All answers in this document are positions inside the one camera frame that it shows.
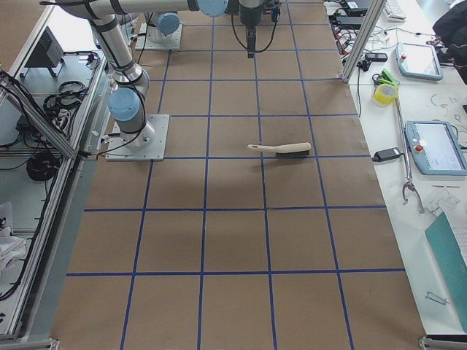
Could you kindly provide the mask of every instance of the metal base plate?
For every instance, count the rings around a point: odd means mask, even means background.
[[[163,160],[164,152],[166,151],[167,130],[169,129],[168,114],[148,114],[147,122],[150,123],[155,130],[155,139],[147,146],[141,149],[131,149],[127,146],[110,151],[106,154],[107,160]],[[114,124],[113,133],[119,133],[120,128],[117,123]],[[109,149],[119,147],[123,144],[120,137],[115,137],[110,140]]]
[[[144,45],[144,36],[139,36],[138,40],[136,41],[135,48],[137,51],[143,50],[144,51],[156,51],[156,50],[180,50],[180,42],[182,41],[182,27],[183,24],[180,23],[178,29],[169,37],[167,40],[163,42],[151,42],[149,38],[146,39],[146,45]],[[139,29],[139,33],[146,33],[146,23],[141,23],[141,28]]]

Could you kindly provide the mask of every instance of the blue joint cap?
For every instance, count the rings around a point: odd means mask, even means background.
[[[128,122],[138,113],[140,103],[138,95],[132,89],[121,87],[110,94],[107,106],[117,121]]]
[[[228,0],[197,0],[196,2],[206,16],[217,17],[227,9]]]
[[[163,34],[169,35],[178,29],[180,25],[180,19],[176,13],[167,12],[159,17],[156,25]]]

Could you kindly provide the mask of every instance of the teal folder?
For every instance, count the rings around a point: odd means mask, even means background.
[[[441,213],[425,234],[451,294],[460,325],[467,333],[467,267],[446,214]]]

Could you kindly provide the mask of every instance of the yellow tape roll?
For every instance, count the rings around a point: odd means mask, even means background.
[[[381,104],[391,104],[397,97],[397,89],[389,84],[378,85],[374,91],[374,99]]]

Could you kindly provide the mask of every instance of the brush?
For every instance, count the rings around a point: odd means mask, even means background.
[[[309,142],[301,144],[282,144],[280,146],[249,144],[247,148],[257,152],[276,152],[276,157],[278,158],[296,158],[309,155],[312,145]]]

